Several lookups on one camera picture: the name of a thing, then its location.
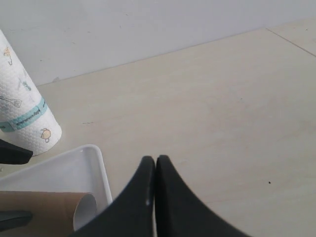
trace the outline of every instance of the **cardboard tube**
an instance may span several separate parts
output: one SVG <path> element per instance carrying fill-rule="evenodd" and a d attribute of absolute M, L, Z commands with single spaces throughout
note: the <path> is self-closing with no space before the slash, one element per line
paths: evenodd
<path fill-rule="evenodd" d="M 67 237 L 96 215 L 88 193 L 0 192 L 0 211 L 30 211 L 25 227 L 3 232 L 6 237 Z"/>

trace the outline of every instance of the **kitchen paper roll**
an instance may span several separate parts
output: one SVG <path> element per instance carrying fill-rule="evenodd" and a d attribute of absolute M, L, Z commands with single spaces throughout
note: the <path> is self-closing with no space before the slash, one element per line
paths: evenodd
<path fill-rule="evenodd" d="M 8 142 L 39 155 L 62 131 L 45 100 L 0 30 L 0 129 Z"/>
<path fill-rule="evenodd" d="M 87 193 L 0 192 L 0 211 L 30 211 L 31 222 L 1 233 L 3 237 L 67 237 L 96 216 Z"/>

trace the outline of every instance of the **plastic tray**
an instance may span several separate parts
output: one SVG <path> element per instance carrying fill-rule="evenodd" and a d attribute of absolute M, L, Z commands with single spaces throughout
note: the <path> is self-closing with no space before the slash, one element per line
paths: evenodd
<path fill-rule="evenodd" d="M 97 213 L 112 195 L 102 154 L 95 145 L 85 145 L 27 167 L 0 179 L 2 191 L 89 192 L 97 201 Z"/>

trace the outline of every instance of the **floor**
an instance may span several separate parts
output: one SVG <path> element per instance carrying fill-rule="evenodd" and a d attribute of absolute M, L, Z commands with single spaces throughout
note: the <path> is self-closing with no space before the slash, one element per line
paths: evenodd
<path fill-rule="evenodd" d="M 96 144 L 115 198 L 142 156 L 168 154 L 246 233 L 315 236 L 315 55 L 308 19 L 40 86 L 63 136 L 29 165 Z"/>

